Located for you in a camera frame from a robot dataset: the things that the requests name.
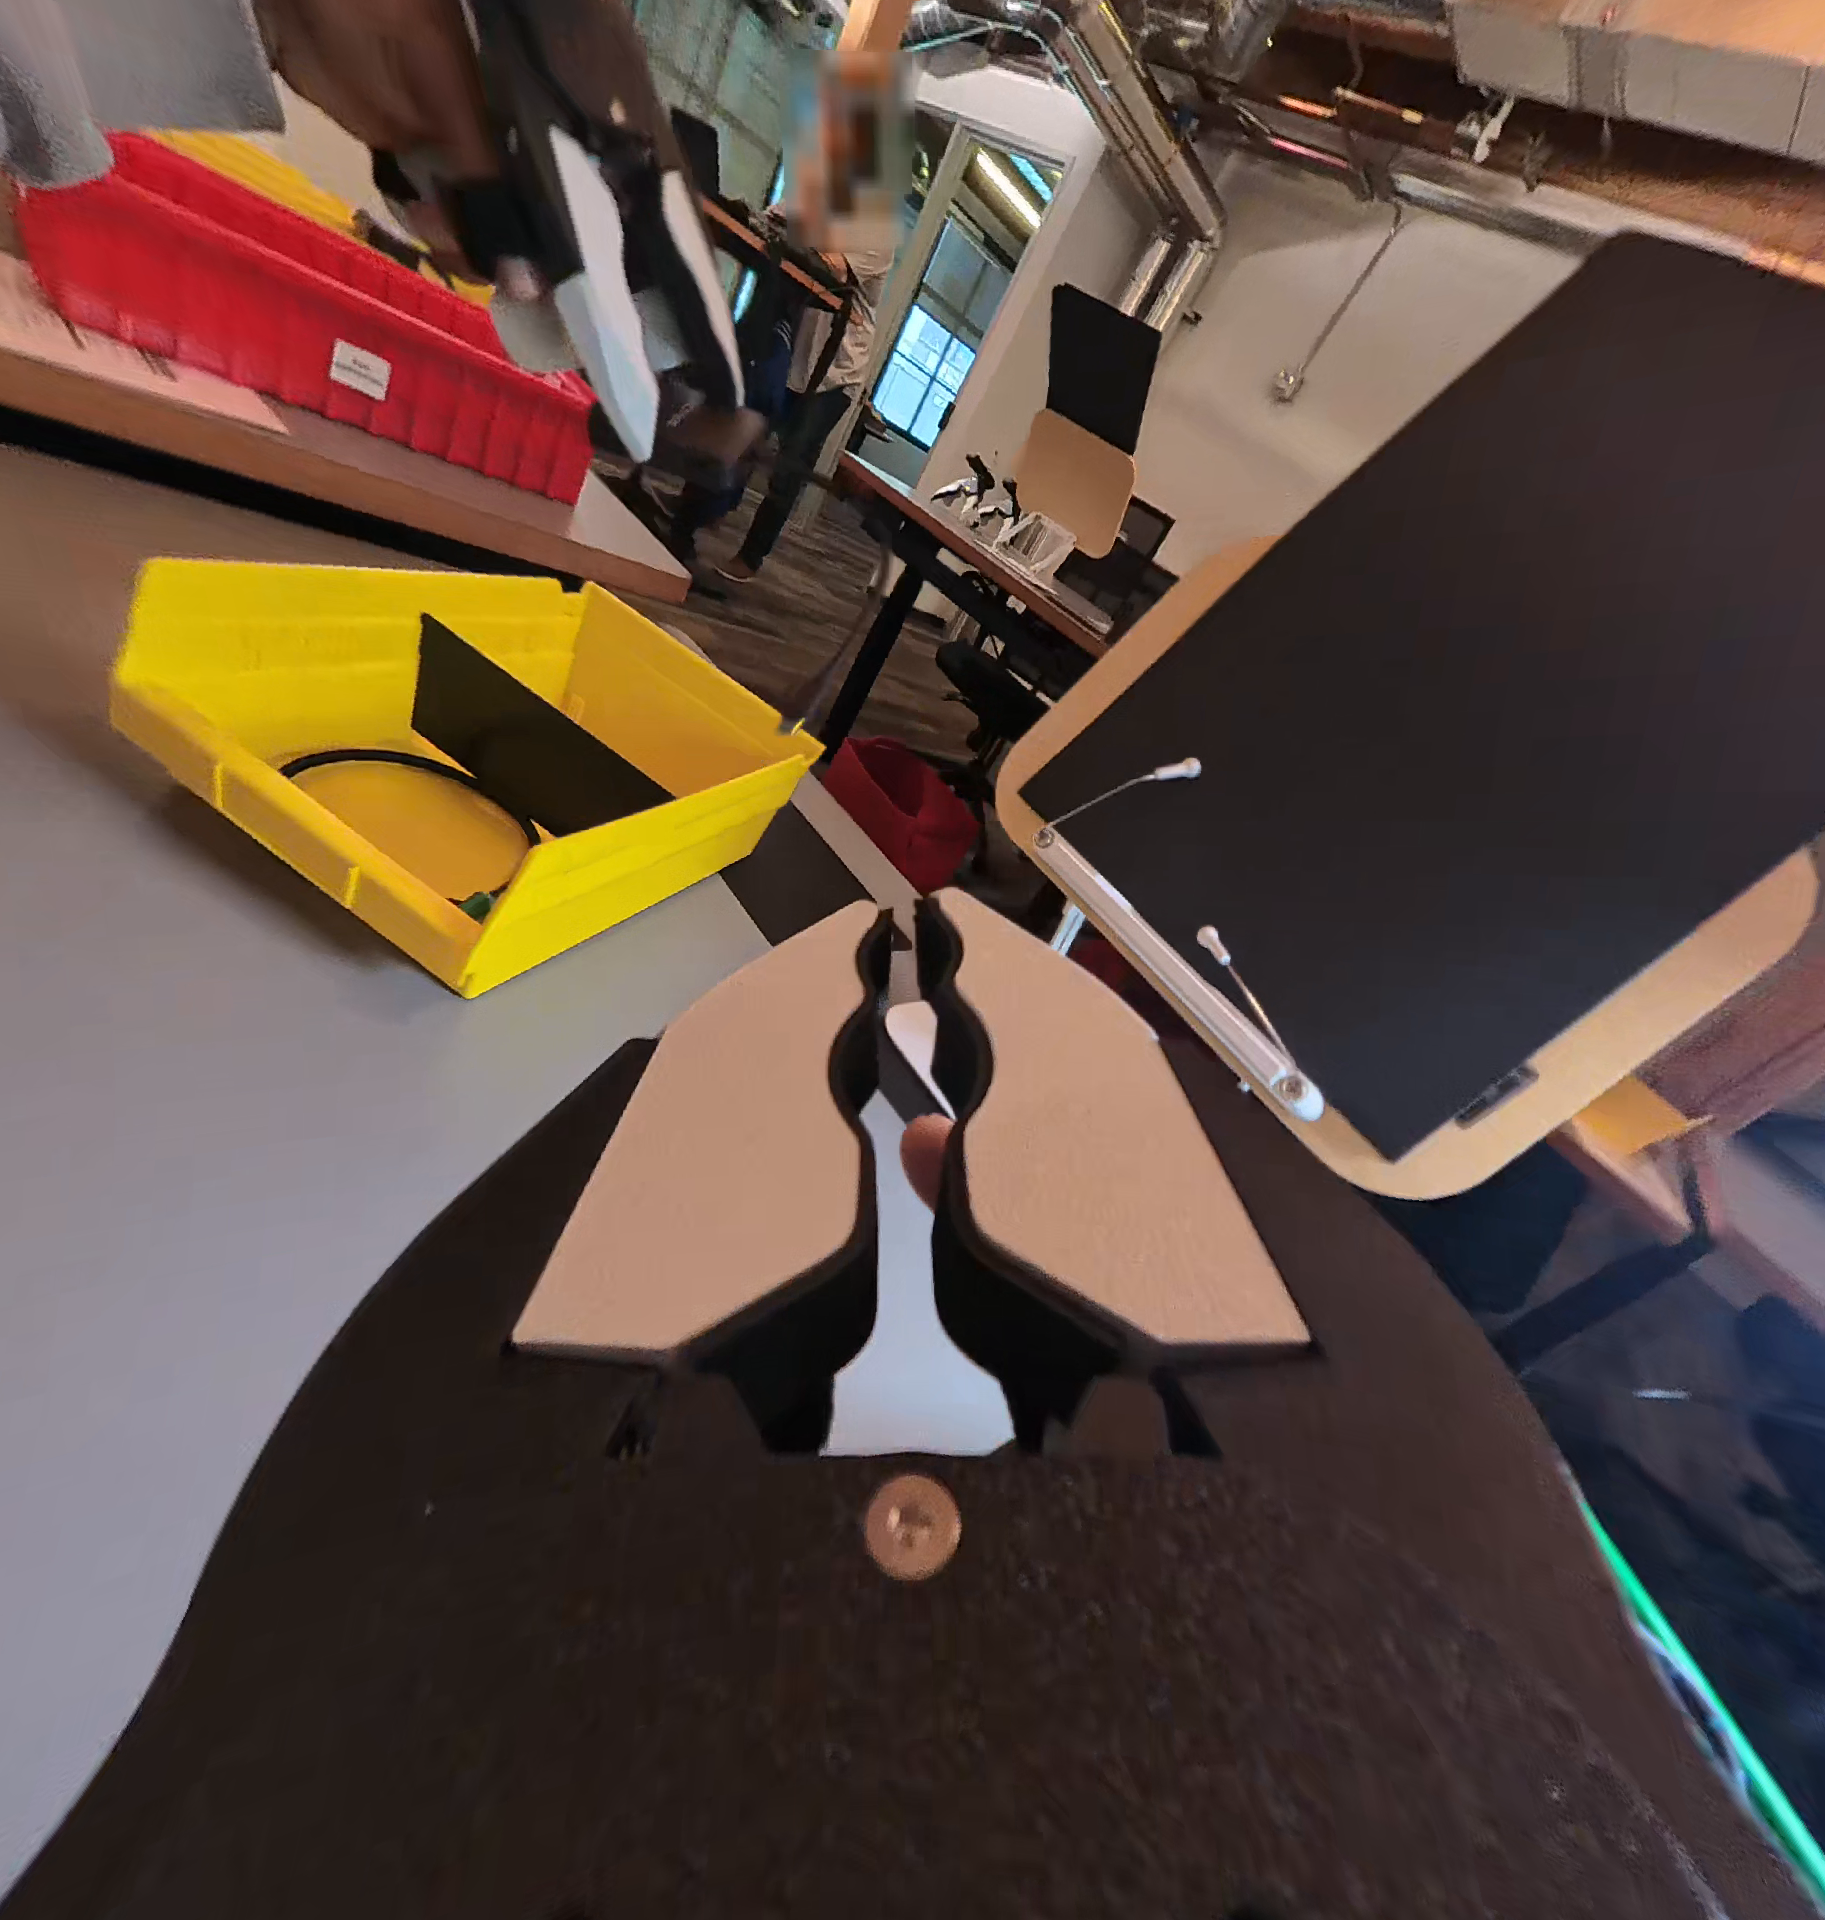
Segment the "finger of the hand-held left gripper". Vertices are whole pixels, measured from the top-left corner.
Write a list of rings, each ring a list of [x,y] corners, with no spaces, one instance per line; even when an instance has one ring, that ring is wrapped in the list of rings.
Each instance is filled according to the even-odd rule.
[[[625,267],[618,197],[562,126],[537,135],[537,273],[565,346],[624,450],[644,464],[659,438],[659,368]]]
[[[644,158],[627,179],[625,276],[656,375],[679,375],[716,412],[746,406],[732,306],[679,167]]]

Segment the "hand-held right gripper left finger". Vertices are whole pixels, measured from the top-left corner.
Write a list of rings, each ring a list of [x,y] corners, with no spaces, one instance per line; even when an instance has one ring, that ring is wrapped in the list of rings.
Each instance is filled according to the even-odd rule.
[[[887,913],[794,933],[672,1020],[551,1251],[512,1346],[698,1360],[858,1251],[876,1227]]]

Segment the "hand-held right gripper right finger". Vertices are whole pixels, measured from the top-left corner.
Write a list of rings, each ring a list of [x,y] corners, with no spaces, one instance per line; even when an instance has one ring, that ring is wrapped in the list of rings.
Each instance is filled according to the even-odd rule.
[[[1306,1320],[1138,1010],[957,889],[928,899],[928,1004],[976,1245],[1132,1356],[1309,1353]]]

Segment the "yellow plastic bin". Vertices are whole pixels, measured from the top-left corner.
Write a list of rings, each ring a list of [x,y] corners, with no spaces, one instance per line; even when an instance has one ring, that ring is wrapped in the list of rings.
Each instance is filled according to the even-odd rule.
[[[461,998],[756,852],[821,755],[600,588],[153,559],[118,734]]]
[[[255,135],[153,130],[148,137],[302,220],[365,245],[364,214],[273,155]]]

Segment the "black HDMI cable green plug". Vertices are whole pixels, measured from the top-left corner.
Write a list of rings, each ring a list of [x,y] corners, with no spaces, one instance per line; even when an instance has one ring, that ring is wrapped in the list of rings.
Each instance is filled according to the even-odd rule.
[[[324,751],[283,777],[436,896],[481,921],[543,831],[461,766],[408,751]]]

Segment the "green plastic bin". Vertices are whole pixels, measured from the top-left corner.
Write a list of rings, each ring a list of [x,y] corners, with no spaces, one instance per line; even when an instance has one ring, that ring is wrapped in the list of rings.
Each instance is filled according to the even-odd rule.
[[[1644,1646],[1673,1705],[1683,1715],[1693,1742],[1714,1763],[1731,1799],[1759,1823],[1783,1860],[1812,1886],[1822,1891],[1825,1855],[1813,1847],[1808,1826],[1792,1812],[1786,1792],[1769,1774],[1734,1716],[1717,1700],[1715,1690],[1676,1637],[1670,1620],[1644,1590],[1627,1559],[1610,1541],[1590,1502],[1567,1475],[1567,1493],[1579,1506],[1597,1557],[1614,1582],[1620,1606]]]

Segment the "person's left forearm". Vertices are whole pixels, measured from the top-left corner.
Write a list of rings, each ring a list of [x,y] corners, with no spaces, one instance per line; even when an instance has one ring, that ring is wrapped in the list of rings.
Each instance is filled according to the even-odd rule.
[[[0,171],[33,190],[101,181],[114,165],[86,58],[101,5],[0,2]]]

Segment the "person's left hand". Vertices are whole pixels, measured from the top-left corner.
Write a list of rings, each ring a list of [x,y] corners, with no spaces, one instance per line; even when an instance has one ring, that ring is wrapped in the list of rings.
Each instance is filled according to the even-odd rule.
[[[372,153],[496,181],[498,149],[459,2],[255,2],[273,76]]]

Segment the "wooden edged side table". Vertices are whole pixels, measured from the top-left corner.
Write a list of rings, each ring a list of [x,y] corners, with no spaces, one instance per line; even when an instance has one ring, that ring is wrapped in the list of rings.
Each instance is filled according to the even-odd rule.
[[[664,604],[687,599],[687,568],[597,477],[574,503],[558,503],[268,403],[287,438],[102,401],[84,421],[0,403],[0,445],[413,559],[546,574]]]

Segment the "red ribbed plastic bin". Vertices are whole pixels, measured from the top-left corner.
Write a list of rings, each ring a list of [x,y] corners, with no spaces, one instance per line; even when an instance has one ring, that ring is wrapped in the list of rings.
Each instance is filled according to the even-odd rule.
[[[68,190],[14,190],[48,304],[143,353],[574,503],[590,467],[590,394],[513,365],[489,297],[408,245],[353,243],[224,181],[148,134]]]

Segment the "wooden office desk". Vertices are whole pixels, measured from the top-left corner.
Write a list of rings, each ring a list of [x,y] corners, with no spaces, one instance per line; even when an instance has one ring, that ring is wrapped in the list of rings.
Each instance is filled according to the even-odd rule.
[[[1108,651],[1102,615],[1053,583],[1035,582],[890,473],[844,453],[834,477],[858,506],[858,523],[876,545],[876,565],[855,627],[826,667],[802,723],[821,745],[824,766],[855,731],[923,591],[943,597],[952,611],[997,640],[1022,640],[1027,627],[1039,627],[1086,661]]]

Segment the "black panel with wooden rim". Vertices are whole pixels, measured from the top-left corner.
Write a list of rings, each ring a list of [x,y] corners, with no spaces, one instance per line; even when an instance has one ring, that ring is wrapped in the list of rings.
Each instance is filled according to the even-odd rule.
[[[1825,835],[1825,288],[1591,254],[1005,761],[1193,959],[1217,927],[1356,1188],[1473,1188],[1782,963]]]
[[[1138,447],[1160,333],[1069,284],[1053,285],[1045,401],[1011,467],[1020,511],[1102,559],[1138,488]]]

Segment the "black office chair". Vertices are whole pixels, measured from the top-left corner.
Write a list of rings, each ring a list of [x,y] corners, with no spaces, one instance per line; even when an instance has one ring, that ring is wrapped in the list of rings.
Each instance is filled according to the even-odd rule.
[[[996,655],[980,637],[939,641],[936,667],[950,695],[973,712],[967,770],[952,785],[960,793],[989,799],[1005,757],[1040,723],[1053,698],[1025,673],[1027,661],[1013,662],[1008,651]]]

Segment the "wooden beam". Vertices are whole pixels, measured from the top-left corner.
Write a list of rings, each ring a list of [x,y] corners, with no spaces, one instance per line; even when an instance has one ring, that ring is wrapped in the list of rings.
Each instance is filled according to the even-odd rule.
[[[1798,948],[1639,1070],[1668,1107],[1734,1137],[1825,1079],[1825,944]]]

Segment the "silver air duct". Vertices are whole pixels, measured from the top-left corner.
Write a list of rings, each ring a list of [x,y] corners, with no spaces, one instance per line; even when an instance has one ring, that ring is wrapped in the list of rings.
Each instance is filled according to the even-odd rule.
[[[1217,134],[1375,139],[1825,268],[1825,2],[1113,11]]]

